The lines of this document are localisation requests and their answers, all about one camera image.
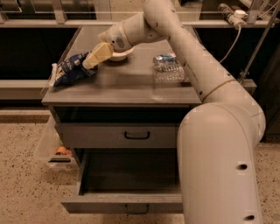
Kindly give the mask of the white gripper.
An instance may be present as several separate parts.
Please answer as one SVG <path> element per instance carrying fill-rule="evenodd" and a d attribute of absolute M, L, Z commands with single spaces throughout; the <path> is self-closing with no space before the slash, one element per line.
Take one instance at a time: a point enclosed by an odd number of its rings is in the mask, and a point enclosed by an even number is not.
<path fill-rule="evenodd" d="M 111 58 L 114 51 L 123 53 L 133 47 L 126 37 L 122 22 L 113 24 L 106 31 L 100 33 L 98 39 L 101 43 L 82 62 L 83 67 L 86 69 L 92 69 L 99 63 Z"/>

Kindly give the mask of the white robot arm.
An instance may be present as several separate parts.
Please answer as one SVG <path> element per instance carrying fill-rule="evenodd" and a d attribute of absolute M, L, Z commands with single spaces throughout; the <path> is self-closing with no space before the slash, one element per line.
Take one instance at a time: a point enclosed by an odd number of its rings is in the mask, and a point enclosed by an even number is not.
<path fill-rule="evenodd" d="M 265 131 L 262 108 L 182 25 L 171 0 L 100 34 L 82 65 L 90 69 L 140 43 L 166 39 L 201 104 L 178 129 L 178 173 L 187 224 L 263 224 L 254 148 Z"/>

